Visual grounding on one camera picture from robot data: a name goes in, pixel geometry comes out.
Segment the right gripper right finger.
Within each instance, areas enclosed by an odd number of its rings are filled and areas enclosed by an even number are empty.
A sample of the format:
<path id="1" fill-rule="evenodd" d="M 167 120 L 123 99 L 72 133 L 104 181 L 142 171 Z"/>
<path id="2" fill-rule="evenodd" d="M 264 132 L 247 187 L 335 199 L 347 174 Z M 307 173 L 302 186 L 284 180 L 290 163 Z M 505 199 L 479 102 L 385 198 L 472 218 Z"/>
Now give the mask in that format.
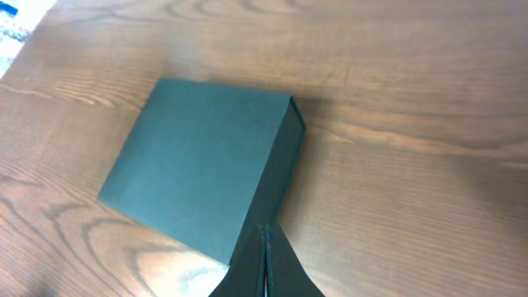
<path id="1" fill-rule="evenodd" d="M 278 224 L 266 226 L 266 293 L 270 297 L 324 297 Z"/>

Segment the dark green gift box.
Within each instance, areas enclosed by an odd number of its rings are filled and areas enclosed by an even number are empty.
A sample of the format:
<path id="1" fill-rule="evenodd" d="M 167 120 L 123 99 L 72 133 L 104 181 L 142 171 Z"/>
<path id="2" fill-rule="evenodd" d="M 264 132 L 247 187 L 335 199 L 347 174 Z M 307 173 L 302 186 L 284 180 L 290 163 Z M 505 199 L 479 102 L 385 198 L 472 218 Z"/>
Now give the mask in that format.
<path id="1" fill-rule="evenodd" d="M 161 79 L 98 198 L 228 265 L 276 220 L 305 132 L 288 93 Z"/>

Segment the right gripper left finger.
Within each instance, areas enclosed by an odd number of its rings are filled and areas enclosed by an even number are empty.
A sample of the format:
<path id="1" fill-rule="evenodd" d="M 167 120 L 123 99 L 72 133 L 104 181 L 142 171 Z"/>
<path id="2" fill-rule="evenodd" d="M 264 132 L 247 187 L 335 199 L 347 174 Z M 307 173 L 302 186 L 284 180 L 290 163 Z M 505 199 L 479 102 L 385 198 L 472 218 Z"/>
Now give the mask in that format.
<path id="1" fill-rule="evenodd" d="M 256 226 L 210 297 L 264 296 L 264 229 Z"/>

